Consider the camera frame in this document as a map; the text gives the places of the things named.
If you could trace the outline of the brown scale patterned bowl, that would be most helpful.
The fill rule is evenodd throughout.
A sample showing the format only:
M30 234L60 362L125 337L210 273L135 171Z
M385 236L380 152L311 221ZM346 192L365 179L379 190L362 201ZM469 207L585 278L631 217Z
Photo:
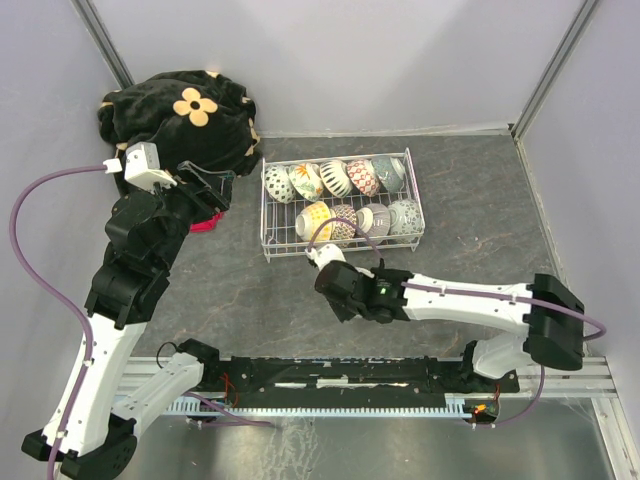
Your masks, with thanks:
M331 240L339 248L345 249L352 245L351 240L356 236L357 215L350 204L336 204L331 208L333 222Z

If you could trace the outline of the red patterned bowl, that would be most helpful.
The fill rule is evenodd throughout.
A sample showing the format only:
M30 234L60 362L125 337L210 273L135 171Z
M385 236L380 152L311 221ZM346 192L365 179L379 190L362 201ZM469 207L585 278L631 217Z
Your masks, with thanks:
M263 175L264 187L269 196L276 202L289 204L295 199L295 188L288 173L282 165L271 165Z

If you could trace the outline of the purple striped bowl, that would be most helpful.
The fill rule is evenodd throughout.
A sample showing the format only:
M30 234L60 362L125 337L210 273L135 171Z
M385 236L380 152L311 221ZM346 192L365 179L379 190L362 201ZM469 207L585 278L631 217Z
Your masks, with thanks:
M357 225L369 238L385 237L389 234L391 215L387 206L369 203L356 211Z

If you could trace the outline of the yellow teal sun bowl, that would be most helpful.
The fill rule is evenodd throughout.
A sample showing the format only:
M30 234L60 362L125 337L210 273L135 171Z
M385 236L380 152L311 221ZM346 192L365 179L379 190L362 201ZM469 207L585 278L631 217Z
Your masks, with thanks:
M320 225L332 217L331 209L324 201L317 201L305 207L295 220L296 234L308 242Z

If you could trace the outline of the multicolour bowl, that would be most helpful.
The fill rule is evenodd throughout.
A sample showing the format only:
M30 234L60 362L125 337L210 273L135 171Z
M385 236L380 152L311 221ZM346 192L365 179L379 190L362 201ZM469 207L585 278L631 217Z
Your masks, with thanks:
M402 199L388 206L390 214L390 235L418 234L423 231L420 207L415 200Z

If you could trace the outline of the white wire dish rack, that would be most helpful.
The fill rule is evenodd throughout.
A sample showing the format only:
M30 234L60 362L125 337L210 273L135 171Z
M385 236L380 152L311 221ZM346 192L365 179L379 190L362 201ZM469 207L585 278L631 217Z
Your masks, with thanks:
M426 228L411 151L264 160L260 238L267 260L310 244L345 251L410 248Z

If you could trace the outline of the blue triangle patterned bowl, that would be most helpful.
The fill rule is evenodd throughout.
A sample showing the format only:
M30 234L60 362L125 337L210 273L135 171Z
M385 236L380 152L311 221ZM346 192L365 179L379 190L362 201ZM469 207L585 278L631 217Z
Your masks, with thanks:
M379 192L380 182L369 159L361 158L348 162L347 174L363 195L373 197Z

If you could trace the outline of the grey geometric patterned bowl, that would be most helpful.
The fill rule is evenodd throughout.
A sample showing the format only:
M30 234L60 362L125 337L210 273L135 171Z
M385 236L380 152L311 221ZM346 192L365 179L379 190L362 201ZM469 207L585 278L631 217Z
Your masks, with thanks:
M372 165L381 184L389 193L402 190L405 178L405 168L399 158L379 156L372 160Z

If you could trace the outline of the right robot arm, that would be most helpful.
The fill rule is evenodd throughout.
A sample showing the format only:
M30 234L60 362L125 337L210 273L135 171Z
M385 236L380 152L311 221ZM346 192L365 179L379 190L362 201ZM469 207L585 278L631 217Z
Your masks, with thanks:
M482 285L439 280L382 265L370 270L332 260L314 289L339 321L355 316L381 324L445 320L499 330L478 341L458 368L467 389L481 391L524 366L578 371L583 366L583 304L554 276L531 283Z

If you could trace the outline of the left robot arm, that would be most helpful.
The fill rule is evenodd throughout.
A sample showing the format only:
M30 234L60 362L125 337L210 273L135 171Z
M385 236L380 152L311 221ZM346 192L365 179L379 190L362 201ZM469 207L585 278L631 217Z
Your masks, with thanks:
M145 430L178 397L209 390L221 378L217 349L179 345L158 373L126 400L114 397L133 347L169 286L170 270L193 225L228 210L234 173L190 162L175 175L145 167L143 187L119 198L105 225L103 264L82 308L35 270L27 273L65 305L83 330L61 400L46 426L25 436L22 450L47 464L46 476L114 479Z

